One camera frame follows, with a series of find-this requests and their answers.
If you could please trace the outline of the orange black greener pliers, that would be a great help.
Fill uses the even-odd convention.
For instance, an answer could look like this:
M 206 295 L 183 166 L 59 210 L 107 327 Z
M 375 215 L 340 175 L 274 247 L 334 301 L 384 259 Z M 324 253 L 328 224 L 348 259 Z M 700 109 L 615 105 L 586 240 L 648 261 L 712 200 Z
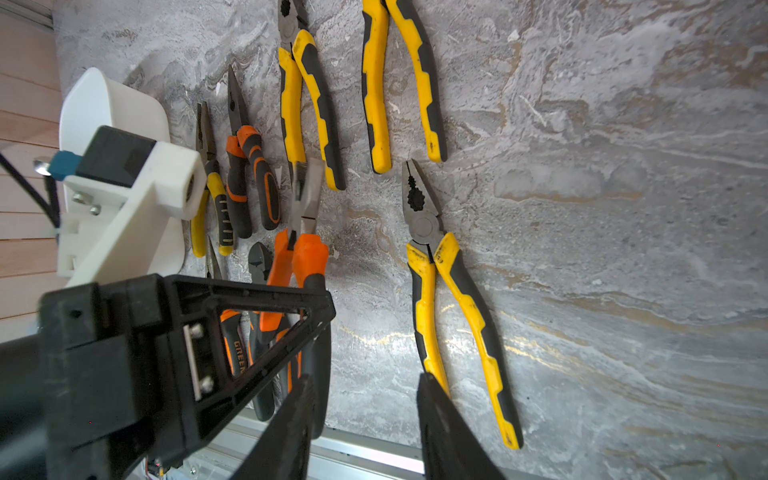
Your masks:
M 216 248 L 213 246 L 209 236 L 206 236 L 206 258 L 206 276 L 209 279 L 223 280 Z M 238 310 L 223 309 L 219 313 L 224 351 L 233 378 L 240 376 L 248 367 L 244 340 L 240 331 L 241 319 L 242 312 Z

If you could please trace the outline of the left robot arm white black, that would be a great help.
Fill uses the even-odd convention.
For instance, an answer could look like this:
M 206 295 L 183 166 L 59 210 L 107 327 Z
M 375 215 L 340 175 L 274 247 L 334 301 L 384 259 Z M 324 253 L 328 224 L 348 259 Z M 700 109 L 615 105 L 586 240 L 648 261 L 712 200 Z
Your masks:
M 296 313 L 230 372 L 220 314 Z M 207 447 L 335 317 L 322 287 L 146 275 L 41 297 L 35 335 L 1 346 L 1 475 L 123 479 Z

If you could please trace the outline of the white plastic storage box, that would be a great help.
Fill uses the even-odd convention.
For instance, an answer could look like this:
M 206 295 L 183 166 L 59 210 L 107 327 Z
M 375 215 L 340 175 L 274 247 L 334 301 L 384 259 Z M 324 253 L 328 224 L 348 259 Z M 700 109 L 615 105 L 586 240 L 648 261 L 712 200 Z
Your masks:
M 59 142 L 58 276 L 77 286 L 179 272 L 203 168 L 198 153 L 171 143 L 161 103 L 91 67 L 64 100 Z

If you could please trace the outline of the yellow black long-nose pliers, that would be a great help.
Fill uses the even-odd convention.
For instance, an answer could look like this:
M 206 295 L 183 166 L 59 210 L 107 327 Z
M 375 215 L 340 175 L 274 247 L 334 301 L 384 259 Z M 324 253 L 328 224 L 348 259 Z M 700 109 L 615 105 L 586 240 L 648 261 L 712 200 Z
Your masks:
M 234 228 L 229 214 L 225 185 L 216 159 L 213 128 L 206 102 L 197 104 L 196 150 L 203 162 L 206 187 L 201 197 L 198 212 L 190 222 L 192 250 L 197 258 L 206 256 L 207 230 L 205 222 L 208 200 L 212 200 L 218 222 L 218 252 L 222 256 L 229 256 L 234 250 Z

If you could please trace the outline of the orange black long-nose pliers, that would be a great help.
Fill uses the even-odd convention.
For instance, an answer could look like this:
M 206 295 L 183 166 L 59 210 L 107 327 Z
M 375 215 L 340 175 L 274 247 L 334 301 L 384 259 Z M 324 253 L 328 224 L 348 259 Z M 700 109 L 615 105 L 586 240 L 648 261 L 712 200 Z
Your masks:
M 276 175 L 264 158 L 262 136 L 250 122 L 248 108 L 232 66 L 227 71 L 227 106 L 231 134 L 226 141 L 229 160 L 226 194 L 235 235 L 249 238 L 254 232 L 249 190 L 260 208 L 261 225 L 274 230 L 281 222 L 281 206 Z

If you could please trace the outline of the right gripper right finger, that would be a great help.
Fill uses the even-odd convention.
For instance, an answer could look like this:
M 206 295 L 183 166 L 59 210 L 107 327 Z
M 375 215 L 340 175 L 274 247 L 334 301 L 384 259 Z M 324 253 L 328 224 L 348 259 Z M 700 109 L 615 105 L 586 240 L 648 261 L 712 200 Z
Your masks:
M 416 403 L 426 479 L 504 479 L 433 374 L 420 375 Z

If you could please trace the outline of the yellow handled pliers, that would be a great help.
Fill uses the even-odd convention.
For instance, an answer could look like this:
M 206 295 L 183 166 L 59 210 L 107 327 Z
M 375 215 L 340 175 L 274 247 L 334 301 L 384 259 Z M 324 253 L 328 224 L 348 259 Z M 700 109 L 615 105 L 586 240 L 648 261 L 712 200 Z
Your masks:
M 412 1 L 364 1 L 361 94 L 371 168 L 385 174 L 394 153 L 388 122 L 400 136 L 419 115 L 428 159 L 448 159 L 447 135 L 440 100 L 437 60 L 427 28 Z

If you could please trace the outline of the orange black combination pliers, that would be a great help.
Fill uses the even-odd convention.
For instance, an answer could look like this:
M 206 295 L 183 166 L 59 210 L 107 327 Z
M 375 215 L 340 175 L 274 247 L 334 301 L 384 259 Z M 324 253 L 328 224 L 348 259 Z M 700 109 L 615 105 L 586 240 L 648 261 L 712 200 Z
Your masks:
M 290 223 L 275 239 L 274 260 L 267 280 L 270 286 L 287 287 L 295 279 L 300 288 L 324 289 L 329 249 L 316 234 L 325 166 L 310 159 L 293 165 L 293 199 Z M 312 437 L 319 438 L 325 426 L 332 360 L 331 330 L 324 329 L 294 356 L 280 374 L 282 394 L 288 395 L 298 380 L 310 376 L 317 405 Z

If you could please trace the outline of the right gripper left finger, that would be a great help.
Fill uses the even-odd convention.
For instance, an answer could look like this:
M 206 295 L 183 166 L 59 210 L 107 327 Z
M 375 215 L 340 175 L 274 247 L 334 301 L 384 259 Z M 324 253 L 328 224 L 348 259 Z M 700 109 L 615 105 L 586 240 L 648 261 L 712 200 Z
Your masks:
M 313 378 L 300 378 L 231 479 L 306 479 L 316 407 Z

